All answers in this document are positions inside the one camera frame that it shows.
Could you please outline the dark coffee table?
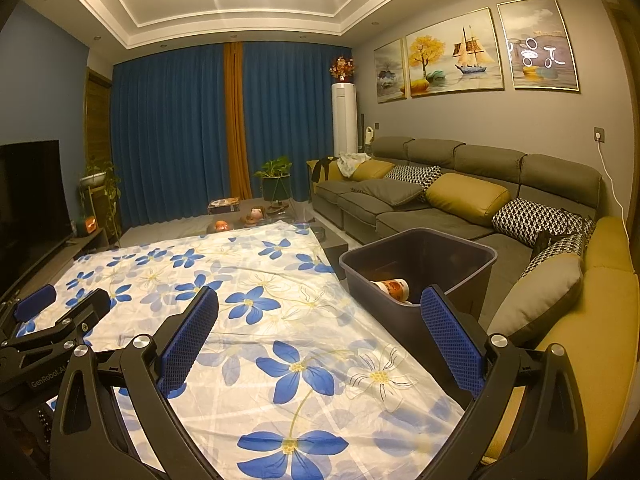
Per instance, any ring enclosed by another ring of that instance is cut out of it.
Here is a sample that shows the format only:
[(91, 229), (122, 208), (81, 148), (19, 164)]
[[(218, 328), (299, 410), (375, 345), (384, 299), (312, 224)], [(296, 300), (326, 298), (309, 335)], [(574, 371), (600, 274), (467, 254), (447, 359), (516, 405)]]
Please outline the dark coffee table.
[(334, 233), (327, 224), (318, 220), (310, 203), (285, 200), (281, 203), (268, 203), (263, 198), (240, 200), (234, 206), (209, 208), (212, 216), (206, 226), (206, 233), (216, 232), (217, 226), (226, 224), (230, 230), (248, 229), (253, 226), (276, 221), (284, 221), (294, 226), (299, 234), (311, 234), (320, 243), (329, 264), (339, 280), (344, 280), (345, 272), (338, 259), (348, 251), (344, 238)]

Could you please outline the white cloth on sofa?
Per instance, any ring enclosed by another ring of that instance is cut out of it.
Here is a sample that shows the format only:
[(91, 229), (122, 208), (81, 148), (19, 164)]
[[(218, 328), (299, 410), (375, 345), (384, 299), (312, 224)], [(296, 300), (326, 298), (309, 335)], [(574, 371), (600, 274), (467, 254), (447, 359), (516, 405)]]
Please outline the white cloth on sofa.
[(350, 179), (356, 170), (370, 159), (366, 153), (341, 153), (337, 156), (336, 164), (344, 178)]

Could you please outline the box on coffee table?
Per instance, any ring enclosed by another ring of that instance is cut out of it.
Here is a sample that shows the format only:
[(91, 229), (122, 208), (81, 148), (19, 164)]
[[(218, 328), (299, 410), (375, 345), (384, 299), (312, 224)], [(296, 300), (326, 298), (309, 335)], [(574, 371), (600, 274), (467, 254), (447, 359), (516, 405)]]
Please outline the box on coffee table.
[(235, 212), (240, 210), (241, 201), (237, 197), (220, 198), (212, 200), (207, 205), (209, 214), (226, 214), (227, 212)]

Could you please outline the near patterned cushion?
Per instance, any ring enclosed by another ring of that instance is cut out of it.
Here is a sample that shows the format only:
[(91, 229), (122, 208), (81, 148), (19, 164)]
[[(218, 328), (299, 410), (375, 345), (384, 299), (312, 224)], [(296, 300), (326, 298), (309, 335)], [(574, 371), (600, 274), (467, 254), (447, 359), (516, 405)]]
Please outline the near patterned cushion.
[(529, 247), (535, 245), (540, 232), (590, 235), (594, 229), (594, 221), (589, 217), (522, 198), (514, 198), (500, 208), (491, 218), (491, 224), (498, 233)]

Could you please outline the orange centre curtain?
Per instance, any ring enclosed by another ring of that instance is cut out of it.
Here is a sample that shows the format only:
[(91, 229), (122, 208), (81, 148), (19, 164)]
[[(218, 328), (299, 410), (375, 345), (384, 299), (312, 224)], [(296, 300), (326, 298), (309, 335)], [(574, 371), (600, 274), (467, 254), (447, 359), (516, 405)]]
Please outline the orange centre curtain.
[(224, 111), (231, 195), (240, 200), (253, 197), (246, 145), (243, 99), (243, 45), (224, 45)]

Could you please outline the red gold flower ornament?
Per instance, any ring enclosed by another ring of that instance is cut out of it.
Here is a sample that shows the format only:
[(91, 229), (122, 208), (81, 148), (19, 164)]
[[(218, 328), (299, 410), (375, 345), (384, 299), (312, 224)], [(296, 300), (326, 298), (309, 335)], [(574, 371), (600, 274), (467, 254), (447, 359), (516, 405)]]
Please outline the red gold flower ornament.
[(355, 62), (352, 58), (341, 55), (333, 61), (329, 72), (338, 82), (352, 82), (355, 75)]

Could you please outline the white orange paper cup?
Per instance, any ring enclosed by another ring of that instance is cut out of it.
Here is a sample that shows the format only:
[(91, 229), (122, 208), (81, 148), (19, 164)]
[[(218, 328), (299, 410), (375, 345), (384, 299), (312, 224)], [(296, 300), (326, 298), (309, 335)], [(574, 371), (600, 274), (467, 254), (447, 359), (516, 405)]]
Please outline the white orange paper cup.
[(387, 296), (401, 304), (410, 304), (409, 284), (403, 278), (391, 278), (390, 280), (373, 281), (373, 285), (385, 292)]

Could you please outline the plant on wooden stand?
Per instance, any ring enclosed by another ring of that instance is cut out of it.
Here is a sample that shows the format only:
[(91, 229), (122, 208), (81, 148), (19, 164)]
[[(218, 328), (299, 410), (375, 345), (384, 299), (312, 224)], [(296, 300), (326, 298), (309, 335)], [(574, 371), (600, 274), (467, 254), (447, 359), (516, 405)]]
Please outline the plant on wooden stand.
[(96, 218), (110, 245), (118, 245), (122, 236), (119, 182), (114, 164), (106, 159), (96, 160), (93, 156), (86, 163), (85, 174), (79, 180), (84, 214)]

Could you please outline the blue window curtain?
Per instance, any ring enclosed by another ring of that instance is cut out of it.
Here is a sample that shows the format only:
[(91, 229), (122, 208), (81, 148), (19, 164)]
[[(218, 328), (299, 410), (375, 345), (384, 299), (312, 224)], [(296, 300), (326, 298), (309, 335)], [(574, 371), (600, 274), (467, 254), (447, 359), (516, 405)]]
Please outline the blue window curtain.
[[(127, 228), (205, 214), (230, 197), (224, 45), (160, 52), (115, 65), (111, 140)], [(331, 63), (349, 47), (303, 42), (243, 45), (250, 186), (264, 162), (292, 162), (296, 200), (309, 194), (307, 162), (333, 151)]]

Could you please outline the wall power socket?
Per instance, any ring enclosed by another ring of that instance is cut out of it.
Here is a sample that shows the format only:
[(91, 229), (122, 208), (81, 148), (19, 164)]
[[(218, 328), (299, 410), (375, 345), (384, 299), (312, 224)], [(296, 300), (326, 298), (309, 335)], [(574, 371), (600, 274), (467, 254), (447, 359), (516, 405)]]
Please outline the wall power socket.
[(604, 142), (604, 129), (601, 127), (596, 127), (593, 129), (594, 140), (599, 143)]

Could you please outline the grey sectional sofa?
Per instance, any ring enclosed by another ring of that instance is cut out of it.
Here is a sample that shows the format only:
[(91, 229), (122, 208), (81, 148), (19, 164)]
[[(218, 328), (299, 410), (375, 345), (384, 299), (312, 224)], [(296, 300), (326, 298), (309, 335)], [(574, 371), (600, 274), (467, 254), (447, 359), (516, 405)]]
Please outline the grey sectional sofa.
[(623, 223), (601, 214), (597, 170), (548, 155), (388, 136), (351, 174), (308, 162), (311, 201), (361, 243), (429, 228), (492, 248), (468, 310), (533, 349), (567, 348), (582, 398), (590, 477), (614, 454), (639, 343), (639, 278)]

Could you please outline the potted green plant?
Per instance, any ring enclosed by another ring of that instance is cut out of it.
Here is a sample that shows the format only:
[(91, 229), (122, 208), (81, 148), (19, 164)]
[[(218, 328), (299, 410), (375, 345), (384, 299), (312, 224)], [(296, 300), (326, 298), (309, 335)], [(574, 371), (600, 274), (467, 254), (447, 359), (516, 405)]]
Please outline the potted green plant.
[(267, 160), (254, 173), (254, 176), (260, 180), (264, 200), (269, 203), (280, 203), (291, 198), (291, 167), (292, 162), (288, 156), (282, 155)]

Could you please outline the left landscape painting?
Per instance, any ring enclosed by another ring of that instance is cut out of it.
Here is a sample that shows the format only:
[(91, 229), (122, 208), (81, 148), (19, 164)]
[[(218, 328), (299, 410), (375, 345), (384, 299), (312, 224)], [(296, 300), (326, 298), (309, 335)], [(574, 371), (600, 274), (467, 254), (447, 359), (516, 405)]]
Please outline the left landscape painting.
[(404, 40), (398, 38), (373, 51), (378, 103), (406, 97)]

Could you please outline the white standing air conditioner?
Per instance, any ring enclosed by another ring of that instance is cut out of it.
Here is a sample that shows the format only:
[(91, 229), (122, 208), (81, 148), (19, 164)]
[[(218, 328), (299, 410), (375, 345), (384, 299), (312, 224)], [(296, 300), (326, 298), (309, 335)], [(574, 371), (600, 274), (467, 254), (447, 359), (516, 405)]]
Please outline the white standing air conditioner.
[(356, 86), (351, 82), (332, 84), (334, 155), (358, 152)]

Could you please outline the near mustard cushion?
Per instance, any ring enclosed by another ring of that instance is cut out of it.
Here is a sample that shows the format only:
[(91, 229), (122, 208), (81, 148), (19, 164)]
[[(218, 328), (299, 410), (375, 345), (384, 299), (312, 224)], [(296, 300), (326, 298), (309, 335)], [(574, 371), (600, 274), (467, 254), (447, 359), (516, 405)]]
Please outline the near mustard cushion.
[(492, 226), (491, 218), (511, 200), (502, 185), (465, 176), (443, 174), (427, 190), (426, 199), (434, 207), (478, 226)]

